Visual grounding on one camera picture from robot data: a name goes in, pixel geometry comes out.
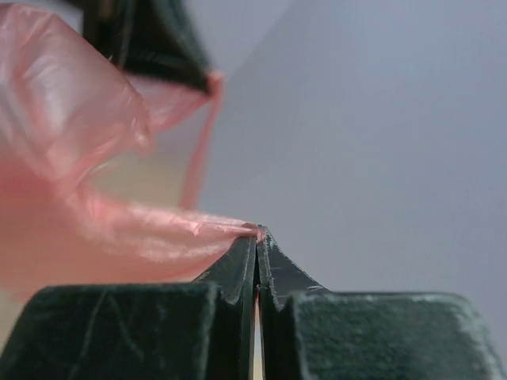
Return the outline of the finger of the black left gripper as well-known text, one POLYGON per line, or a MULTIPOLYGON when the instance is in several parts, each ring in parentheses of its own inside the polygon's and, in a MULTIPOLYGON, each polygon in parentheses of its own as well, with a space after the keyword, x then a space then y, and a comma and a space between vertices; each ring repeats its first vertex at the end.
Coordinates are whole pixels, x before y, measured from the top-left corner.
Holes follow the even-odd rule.
POLYGON ((154 24, 152 1, 65 1, 82 12, 82 36, 113 66, 139 75, 148 65, 134 56, 140 27, 154 24))
POLYGON ((121 1, 118 67, 211 92, 207 54, 180 0, 121 1))

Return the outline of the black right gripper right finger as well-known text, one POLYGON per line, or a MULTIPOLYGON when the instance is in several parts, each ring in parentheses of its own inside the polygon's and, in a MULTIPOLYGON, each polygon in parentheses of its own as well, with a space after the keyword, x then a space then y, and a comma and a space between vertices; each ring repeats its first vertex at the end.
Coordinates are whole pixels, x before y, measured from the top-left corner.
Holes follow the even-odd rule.
POLYGON ((257 246, 267 379, 503 379, 481 315, 441 292, 336 292, 271 234, 257 246))

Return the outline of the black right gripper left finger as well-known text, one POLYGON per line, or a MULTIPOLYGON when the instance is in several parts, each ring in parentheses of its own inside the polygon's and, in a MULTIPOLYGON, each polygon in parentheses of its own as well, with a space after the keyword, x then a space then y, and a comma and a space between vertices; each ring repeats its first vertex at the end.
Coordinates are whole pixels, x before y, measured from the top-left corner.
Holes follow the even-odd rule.
POLYGON ((4 379, 250 379, 257 244, 190 283, 47 287, 1 356, 4 379))

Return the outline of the red plastic trash bag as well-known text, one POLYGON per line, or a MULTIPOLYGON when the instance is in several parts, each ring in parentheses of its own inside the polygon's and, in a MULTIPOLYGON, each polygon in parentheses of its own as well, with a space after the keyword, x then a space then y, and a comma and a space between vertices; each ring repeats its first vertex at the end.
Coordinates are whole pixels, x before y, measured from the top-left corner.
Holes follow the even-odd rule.
POLYGON ((209 94, 113 66, 57 13, 1 6, 1 289, 195 279, 248 222, 196 212, 209 94))

